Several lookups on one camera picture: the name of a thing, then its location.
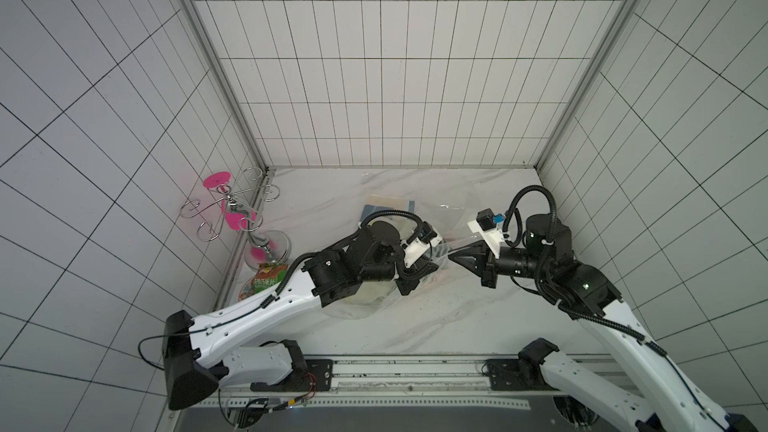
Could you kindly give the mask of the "clear plastic vacuum bag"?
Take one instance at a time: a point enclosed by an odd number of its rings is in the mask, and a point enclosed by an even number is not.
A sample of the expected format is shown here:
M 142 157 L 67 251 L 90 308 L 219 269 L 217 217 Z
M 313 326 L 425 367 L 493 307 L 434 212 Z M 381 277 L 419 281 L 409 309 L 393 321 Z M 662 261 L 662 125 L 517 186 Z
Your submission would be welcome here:
M 448 255 L 480 238 L 468 223 L 475 218 L 467 192 L 464 203 L 369 194 L 358 231 L 336 249 L 355 281 L 334 289 L 344 297 L 326 298 L 324 314 L 362 320 L 398 297 L 413 293 L 448 266 Z

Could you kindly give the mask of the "blue and beige towel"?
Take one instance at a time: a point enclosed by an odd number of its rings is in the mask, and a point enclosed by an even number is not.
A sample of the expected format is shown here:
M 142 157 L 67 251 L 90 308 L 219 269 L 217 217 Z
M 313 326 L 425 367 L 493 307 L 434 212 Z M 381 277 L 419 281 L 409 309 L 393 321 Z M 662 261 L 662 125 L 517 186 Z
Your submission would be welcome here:
M 382 196 L 375 194 L 368 195 L 362 205 L 362 211 L 358 223 L 361 223 L 366 217 L 374 212 L 382 210 L 403 210 L 414 213 L 415 208 L 415 201 L 408 198 Z M 413 220 L 401 216 L 386 216 L 383 217 L 383 220 L 388 221 L 396 226 L 413 226 L 415 224 Z

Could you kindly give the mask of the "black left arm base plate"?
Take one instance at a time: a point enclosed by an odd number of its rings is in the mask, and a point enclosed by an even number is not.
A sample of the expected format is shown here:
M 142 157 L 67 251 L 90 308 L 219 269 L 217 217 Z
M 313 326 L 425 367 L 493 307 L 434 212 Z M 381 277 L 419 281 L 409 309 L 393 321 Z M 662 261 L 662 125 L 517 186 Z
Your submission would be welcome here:
M 268 367 L 258 370 L 250 384 L 254 392 L 308 392 L 310 386 L 320 392 L 329 391 L 334 361 L 327 358 L 308 359 L 297 341 L 268 341 L 258 347 L 259 358 L 266 358 Z

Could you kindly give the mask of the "pale yellow towel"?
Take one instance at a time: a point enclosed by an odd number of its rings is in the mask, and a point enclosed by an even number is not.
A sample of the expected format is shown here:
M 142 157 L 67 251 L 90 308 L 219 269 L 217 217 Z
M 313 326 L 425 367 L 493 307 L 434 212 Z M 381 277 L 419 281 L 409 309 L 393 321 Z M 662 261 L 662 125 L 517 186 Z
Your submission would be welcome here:
M 348 298 L 353 305 L 369 305 L 379 303 L 397 290 L 394 281 L 363 282 L 357 292 Z

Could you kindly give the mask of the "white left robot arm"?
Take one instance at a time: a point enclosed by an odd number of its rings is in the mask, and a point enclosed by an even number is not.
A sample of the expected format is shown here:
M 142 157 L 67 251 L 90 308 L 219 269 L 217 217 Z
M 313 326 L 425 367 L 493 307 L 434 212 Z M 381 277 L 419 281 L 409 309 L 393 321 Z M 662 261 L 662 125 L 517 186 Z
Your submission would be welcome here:
M 305 370 L 297 343 L 283 340 L 251 348 L 249 342 L 303 313 L 355 295 L 366 282 L 394 282 L 402 295 L 436 271 L 440 234 L 427 222 L 407 238 L 384 220 L 361 225 L 317 252 L 305 253 L 279 283 L 227 308 L 165 320 L 162 368 L 168 407 L 196 405 L 224 385 L 276 386 Z

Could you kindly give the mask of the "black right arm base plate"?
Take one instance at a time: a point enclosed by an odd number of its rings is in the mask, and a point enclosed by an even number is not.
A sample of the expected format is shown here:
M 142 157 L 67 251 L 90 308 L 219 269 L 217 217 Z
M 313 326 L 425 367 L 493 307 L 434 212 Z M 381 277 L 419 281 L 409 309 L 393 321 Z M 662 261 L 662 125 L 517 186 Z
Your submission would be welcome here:
M 486 360 L 482 373 L 489 378 L 492 391 L 554 391 L 545 381 L 541 366 L 549 355 L 559 351 L 554 343 L 538 338 L 525 346 L 516 358 Z

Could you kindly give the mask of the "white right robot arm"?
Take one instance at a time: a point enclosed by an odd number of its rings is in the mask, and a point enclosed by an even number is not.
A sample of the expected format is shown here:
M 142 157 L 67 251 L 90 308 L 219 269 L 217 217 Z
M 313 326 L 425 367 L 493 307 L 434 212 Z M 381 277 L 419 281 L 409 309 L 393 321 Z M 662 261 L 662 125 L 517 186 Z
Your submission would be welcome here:
M 743 414 L 729 413 L 689 379 L 640 324 L 615 285 L 580 262 L 571 231 L 552 213 L 519 221 L 516 239 L 508 218 L 489 209 L 468 223 L 478 241 L 455 250 L 452 262 L 485 287 L 501 276 L 529 279 L 545 300 L 594 336 L 638 389 L 624 391 L 585 369 L 551 341 L 539 338 L 518 354 L 519 381 L 530 389 L 556 389 L 620 431 L 752 431 Z

